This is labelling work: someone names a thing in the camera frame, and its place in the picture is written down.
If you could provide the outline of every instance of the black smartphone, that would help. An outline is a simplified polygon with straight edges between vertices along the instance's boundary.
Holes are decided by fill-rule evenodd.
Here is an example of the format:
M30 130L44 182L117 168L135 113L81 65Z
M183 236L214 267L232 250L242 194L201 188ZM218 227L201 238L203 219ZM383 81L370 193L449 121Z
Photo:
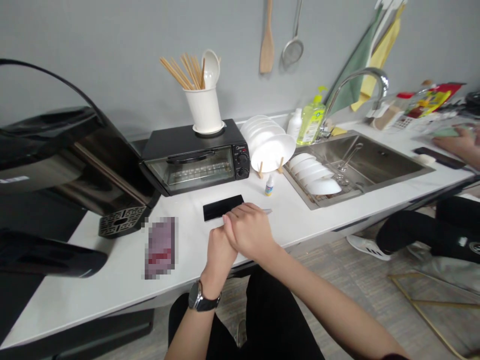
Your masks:
M429 149L428 147L419 147L413 150L414 153L416 154L425 154L429 155L432 158L435 158L437 163L445 165L446 167L449 167L451 169L457 170L461 169L467 164L464 162L461 162L460 160L456 160L454 158L451 158L449 156L443 155L439 152L433 151L432 149Z
M205 221L221 218L233 208L244 203L242 195L232 196L220 201L203 205L203 219Z

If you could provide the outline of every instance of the green dish soap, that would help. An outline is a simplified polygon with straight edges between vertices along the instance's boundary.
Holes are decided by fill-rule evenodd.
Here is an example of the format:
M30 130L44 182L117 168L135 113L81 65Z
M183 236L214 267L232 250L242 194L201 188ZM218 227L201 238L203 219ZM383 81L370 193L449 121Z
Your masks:
M325 105L322 104L321 95L322 91L326 91L325 86L320 86L318 88L318 95L315 96L313 101L303 108L301 114L301 128L296 144L298 146L307 146L311 145L317 138L317 133L319 131L320 124L325 114Z

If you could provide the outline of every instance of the black pants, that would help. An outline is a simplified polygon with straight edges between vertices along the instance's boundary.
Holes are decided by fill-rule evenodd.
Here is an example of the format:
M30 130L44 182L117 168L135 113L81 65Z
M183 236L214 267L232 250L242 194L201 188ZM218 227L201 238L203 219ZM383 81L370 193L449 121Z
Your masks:
M480 202L457 196L440 201L436 218L399 211L385 222L376 237L385 254L415 241L430 246L434 256L480 264Z
M258 267L248 281L246 298L246 343L239 349L215 314L207 360L324 359L292 293L280 281ZM188 294L185 293L170 309L168 346L187 308Z

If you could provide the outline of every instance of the wristwatch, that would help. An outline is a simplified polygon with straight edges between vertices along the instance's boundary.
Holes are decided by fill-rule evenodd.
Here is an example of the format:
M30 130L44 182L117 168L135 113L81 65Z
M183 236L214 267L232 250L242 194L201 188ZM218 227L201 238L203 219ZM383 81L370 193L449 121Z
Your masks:
M190 289L188 295L188 307L198 312L210 311L215 309L220 302L220 294L215 300L208 300L202 294L202 282L197 280Z

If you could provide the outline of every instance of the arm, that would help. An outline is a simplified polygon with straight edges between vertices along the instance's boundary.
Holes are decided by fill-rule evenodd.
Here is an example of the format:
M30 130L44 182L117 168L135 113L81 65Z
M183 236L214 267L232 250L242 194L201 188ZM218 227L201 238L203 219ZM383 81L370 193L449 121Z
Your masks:
M259 207L244 203L227 213L223 221L232 246L297 295L349 354L362 359L381 359L388 354L408 356L365 310L275 243L268 218Z
M480 145L480 129L476 131L476 143L468 130L462 127L457 127L455 130L460 136L435 137L433 143L480 171L480 146L478 146Z
M219 297L237 254L229 244L223 226L210 231L206 266L200 276L202 294L205 298L214 300ZM205 359L214 314L215 310L198 312L187 309L171 341L165 360Z

